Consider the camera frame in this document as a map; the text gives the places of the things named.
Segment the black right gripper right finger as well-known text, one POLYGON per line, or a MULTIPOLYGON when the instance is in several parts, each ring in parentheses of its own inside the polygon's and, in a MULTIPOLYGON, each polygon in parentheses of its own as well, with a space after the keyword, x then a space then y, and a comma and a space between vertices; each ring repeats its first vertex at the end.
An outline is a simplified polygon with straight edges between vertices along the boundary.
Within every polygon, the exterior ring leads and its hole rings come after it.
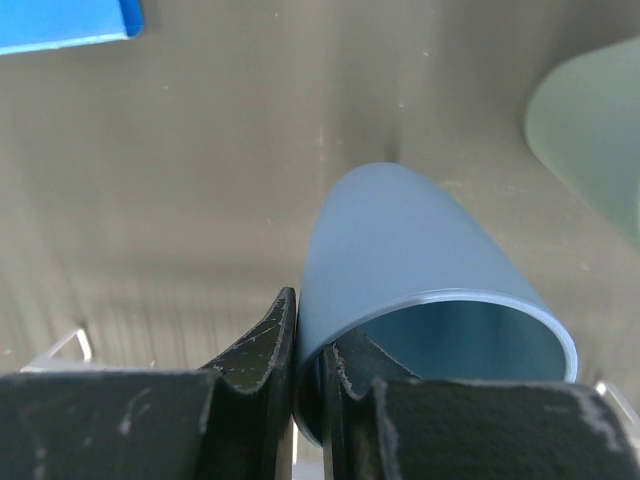
POLYGON ((332 479, 635 479, 614 411, 582 385, 427 381, 353 332, 322 353, 332 479))

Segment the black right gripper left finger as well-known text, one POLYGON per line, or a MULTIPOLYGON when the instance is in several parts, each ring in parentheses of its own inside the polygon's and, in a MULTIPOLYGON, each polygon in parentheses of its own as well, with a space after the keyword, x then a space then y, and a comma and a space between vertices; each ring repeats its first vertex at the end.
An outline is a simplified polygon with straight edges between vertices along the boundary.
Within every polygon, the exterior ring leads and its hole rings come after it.
POLYGON ((1 378, 5 479, 288 479, 296 296, 197 369, 100 365, 85 329, 1 378))

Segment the blue cup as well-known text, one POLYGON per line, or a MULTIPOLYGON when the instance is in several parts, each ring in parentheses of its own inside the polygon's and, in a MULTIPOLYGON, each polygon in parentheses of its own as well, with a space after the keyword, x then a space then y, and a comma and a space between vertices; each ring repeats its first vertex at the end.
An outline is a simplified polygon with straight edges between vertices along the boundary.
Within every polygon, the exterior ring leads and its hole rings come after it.
POLYGON ((449 194, 394 163, 344 175, 306 253, 293 413, 322 440, 320 356, 357 332, 426 380, 574 382, 575 342, 449 194))

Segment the light green cup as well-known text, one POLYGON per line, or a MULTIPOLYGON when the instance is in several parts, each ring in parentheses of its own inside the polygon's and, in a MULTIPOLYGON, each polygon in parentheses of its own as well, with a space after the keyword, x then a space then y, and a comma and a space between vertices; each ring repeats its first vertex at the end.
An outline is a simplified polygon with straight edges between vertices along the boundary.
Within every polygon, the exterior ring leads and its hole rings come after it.
POLYGON ((532 154, 639 246, 639 40, 632 38, 553 69, 523 121, 532 154))

